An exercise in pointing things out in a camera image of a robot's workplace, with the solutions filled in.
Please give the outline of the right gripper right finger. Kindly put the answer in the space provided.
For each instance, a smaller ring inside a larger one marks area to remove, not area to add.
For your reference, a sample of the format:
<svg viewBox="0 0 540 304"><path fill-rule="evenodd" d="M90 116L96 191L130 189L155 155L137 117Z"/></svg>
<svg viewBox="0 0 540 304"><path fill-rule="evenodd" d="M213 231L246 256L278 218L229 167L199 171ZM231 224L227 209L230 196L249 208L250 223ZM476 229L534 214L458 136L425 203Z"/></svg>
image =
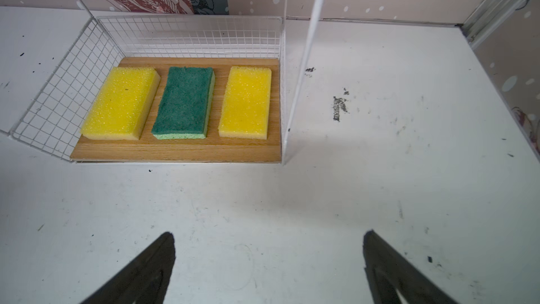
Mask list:
<svg viewBox="0 0 540 304"><path fill-rule="evenodd" d="M364 235L365 272L374 303L455 303L373 230Z"/></svg>

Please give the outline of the dark green sponge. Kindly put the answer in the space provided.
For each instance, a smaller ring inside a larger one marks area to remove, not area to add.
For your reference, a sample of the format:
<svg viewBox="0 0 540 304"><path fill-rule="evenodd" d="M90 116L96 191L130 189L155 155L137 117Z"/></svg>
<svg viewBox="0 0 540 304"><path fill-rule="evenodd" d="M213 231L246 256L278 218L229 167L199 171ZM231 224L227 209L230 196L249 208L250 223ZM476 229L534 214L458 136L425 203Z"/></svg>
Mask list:
<svg viewBox="0 0 540 304"><path fill-rule="evenodd" d="M212 68L171 67L152 135L158 140L205 139L214 87Z"/></svg>

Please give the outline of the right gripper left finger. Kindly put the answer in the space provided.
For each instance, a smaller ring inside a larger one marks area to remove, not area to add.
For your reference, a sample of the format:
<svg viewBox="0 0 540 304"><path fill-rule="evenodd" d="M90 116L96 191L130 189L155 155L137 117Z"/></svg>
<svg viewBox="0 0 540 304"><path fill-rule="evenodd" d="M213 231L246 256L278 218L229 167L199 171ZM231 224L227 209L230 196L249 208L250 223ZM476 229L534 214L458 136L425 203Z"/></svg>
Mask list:
<svg viewBox="0 0 540 304"><path fill-rule="evenodd" d="M84 303L163 303L176 256L174 236L160 235Z"/></svg>

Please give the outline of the yellow sponge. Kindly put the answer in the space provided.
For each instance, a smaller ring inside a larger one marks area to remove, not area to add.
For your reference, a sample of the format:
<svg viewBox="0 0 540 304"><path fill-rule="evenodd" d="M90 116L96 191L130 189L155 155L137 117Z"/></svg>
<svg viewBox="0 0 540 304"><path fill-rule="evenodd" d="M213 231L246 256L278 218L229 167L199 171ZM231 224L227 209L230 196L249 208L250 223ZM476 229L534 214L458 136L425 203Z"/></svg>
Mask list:
<svg viewBox="0 0 540 304"><path fill-rule="evenodd" d="M87 114L81 135L91 140L140 139L159 84L154 68L114 67Z"/></svg>
<svg viewBox="0 0 540 304"><path fill-rule="evenodd" d="M267 139L272 71L233 66L229 72L219 121L219 136Z"/></svg>

